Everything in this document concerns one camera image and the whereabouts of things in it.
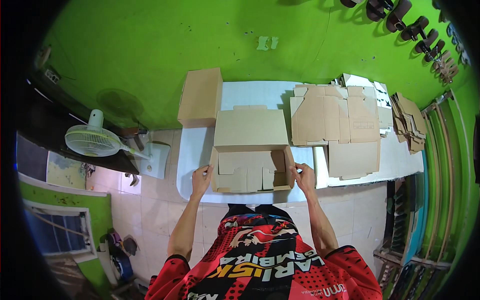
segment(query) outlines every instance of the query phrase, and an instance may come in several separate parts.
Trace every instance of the wall socket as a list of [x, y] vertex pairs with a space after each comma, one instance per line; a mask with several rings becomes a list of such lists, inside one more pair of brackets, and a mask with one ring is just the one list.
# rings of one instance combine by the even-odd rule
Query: wall socket
[[57, 82], [60, 80], [60, 76], [50, 69], [45, 71], [45, 76], [48, 77], [54, 84], [57, 84]]

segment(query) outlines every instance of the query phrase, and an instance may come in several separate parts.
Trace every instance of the white tablecloth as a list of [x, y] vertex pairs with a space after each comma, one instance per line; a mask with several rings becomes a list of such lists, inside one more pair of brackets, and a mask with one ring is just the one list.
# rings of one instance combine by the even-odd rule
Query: white tablecloth
[[[283, 109], [285, 112], [287, 131], [290, 135], [290, 97], [293, 96], [292, 90], [296, 84], [301, 83], [287, 81], [224, 82], [221, 110], [233, 109], [234, 105], [259, 104], [267, 105], [268, 109]], [[210, 163], [214, 133], [215, 128], [185, 128], [182, 130], [177, 169], [177, 187], [180, 195], [186, 200], [189, 199], [190, 194], [192, 193], [192, 172], [198, 167]], [[393, 132], [389, 132], [389, 135], [390, 134], [396, 139]], [[293, 158], [297, 163], [306, 163], [313, 168], [313, 148], [294, 146], [291, 148]], [[384, 143], [382, 142], [381, 153], [383, 154], [383, 152]], [[419, 154], [419, 157], [421, 170], [418, 171], [423, 171], [421, 153]], [[329, 185], [354, 185], [392, 179], [390, 174], [386, 176], [386, 179], [383, 179], [385, 176], [383, 176], [381, 172], [384, 169], [390, 170], [393, 168], [393, 170], [395, 170], [397, 165], [400, 164], [395, 157], [395, 154], [381, 155], [380, 172], [374, 173], [360, 180], [339, 180], [337, 178], [328, 178], [328, 175], [325, 175], [325, 156], [317, 156], [316, 158], [316, 165], [325, 166], [320, 172], [322, 175], [317, 176], [317, 187], [326, 187]], [[414, 169], [418, 169], [417, 163], [415, 164]], [[259, 193], [216, 193], [209, 188], [205, 193], [205, 196], [202, 198], [202, 202], [238, 204], [271, 204], [305, 200], [305, 196], [296, 184], [290, 191]]]

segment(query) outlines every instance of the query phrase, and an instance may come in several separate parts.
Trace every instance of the red shirt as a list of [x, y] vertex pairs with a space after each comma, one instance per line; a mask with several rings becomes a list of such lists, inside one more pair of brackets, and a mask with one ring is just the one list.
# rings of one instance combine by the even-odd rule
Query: red shirt
[[375, 276], [352, 246], [323, 259], [305, 244], [292, 220], [231, 216], [203, 259], [190, 269], [181, 255], [150, 280], [145, 300], [382, 299]]

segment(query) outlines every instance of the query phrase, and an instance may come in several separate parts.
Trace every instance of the hand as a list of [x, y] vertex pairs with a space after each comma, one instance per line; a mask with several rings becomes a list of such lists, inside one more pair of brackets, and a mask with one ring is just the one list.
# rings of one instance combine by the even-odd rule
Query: hand
[[198, 198], [198, 200], [200, 200], [203, 197], [203, 195], [205, 194], [205, 191], [208, 189], [208, 186], [210, 185], [210, 181], [212, 180], [212, 174], [213, 174], [213, 165], [203, 166], [193, 171], [193, 174], [192, 174], [193, 192], [190, 198]]
[[290, 166], [290, 171], [292, 172], [297, 185], [305, 194], [308, 192], [315, 193], [315, 173], [311, 167], [307, 164], [295, 163], [295, 167]]

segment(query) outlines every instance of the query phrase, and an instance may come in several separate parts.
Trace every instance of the right hand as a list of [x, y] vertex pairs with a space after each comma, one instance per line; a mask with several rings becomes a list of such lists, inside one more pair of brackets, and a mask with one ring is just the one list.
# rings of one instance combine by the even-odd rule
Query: right hand
[[311, 167], [307, 164], [295, 163], [295, 167], [290, 166], [290, 171], [297, 181], [297, 185], [305, 194], [308, 192], [315, 193], [315, 172]]

